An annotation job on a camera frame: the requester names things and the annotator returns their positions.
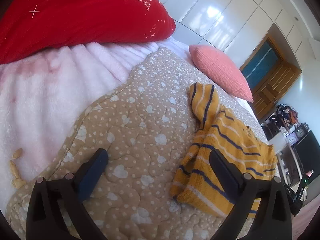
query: quilted bedspread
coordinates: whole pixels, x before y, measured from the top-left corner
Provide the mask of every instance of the quilted bedspread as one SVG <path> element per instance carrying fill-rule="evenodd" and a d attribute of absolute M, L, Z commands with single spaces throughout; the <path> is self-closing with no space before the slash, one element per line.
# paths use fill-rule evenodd
<path fill-rule="evenodd" d="M 213 82 L 166 48 L 137 65 L 127 82 L 89 106 L 77 119 L 53 162 L 40 173 L 47 180 L 76 172 L 98 148 L 109 163 L 84 206 L 109 240 L 210 239 L 223 218 L 176 203 L 169 188 L 198 124 L 188 102 L 195 82 Z M 219 86 L 220 102 L 266 142 L 257 121 Z M 35 179 L 10 199 L 6 217 L 25 238 Z M 61 207 L 72 235 L 77 232 Z M 248 219 L 239 236 L 252 223 Z"/>

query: yellow striped sweater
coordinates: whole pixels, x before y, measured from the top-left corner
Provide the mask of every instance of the yellow striped sweater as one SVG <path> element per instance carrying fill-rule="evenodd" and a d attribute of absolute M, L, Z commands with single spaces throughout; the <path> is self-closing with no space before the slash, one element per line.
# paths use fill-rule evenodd
<path fill-rule="evenodd" d="M 212 149 L 219 149 L 241 173 L 271 180 L 277 158 L 273 147 L 257 139 L 250 127 L 236 119 L 232 111 L 219 103 L 213 85 L 195 83 L 190 87 L 192 111 L 200 121 L 193 144 L 180 163 L 170 188 L 178 202 L 188 203 L 216 216 L 226 217 L 234 203 L 228 199 L 209 164 Z M 251 216 L 258 209 L 255 200 Z"/>

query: white blanket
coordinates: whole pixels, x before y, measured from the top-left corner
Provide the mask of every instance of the white blanket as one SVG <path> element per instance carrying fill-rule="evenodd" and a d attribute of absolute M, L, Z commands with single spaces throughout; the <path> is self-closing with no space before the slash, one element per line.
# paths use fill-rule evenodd
<path fill-rule="evenodd" d="M 13 152 L 23 148 L 23 155 L 14 162 L 24 180 L 33 179 L 51 163 L 82 111 L 125 82 L 132 68 L 160 46 L 193 64 L 188 46 L 168 38 L 143 44 L 90 43 L 48 49 L 0 65 L 2 212 L 15 192 L 9 170 Z M 235 99 L 254 116 L 246 101 Z"/>

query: red pillow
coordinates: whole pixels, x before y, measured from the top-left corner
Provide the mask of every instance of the red pillow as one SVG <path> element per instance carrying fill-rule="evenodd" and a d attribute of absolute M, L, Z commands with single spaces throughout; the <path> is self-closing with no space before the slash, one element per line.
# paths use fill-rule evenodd
<path fill-rule="evenodd" d="M 0 64 L 46 47 L 159 41 L 174 30 L 158 0 L 14 0 L 0 21 Z"/>

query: pink cushion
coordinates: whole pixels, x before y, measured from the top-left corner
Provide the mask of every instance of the pink cushion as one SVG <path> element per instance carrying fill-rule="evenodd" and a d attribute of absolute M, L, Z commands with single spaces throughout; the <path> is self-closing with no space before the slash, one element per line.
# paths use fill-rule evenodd
<path fill-rule="evenodd" d="M 208 45 L 190 45 L 189 51 L 196 67 L 228 94 L 253 102 L 247 81 L 225 53 Z"/>

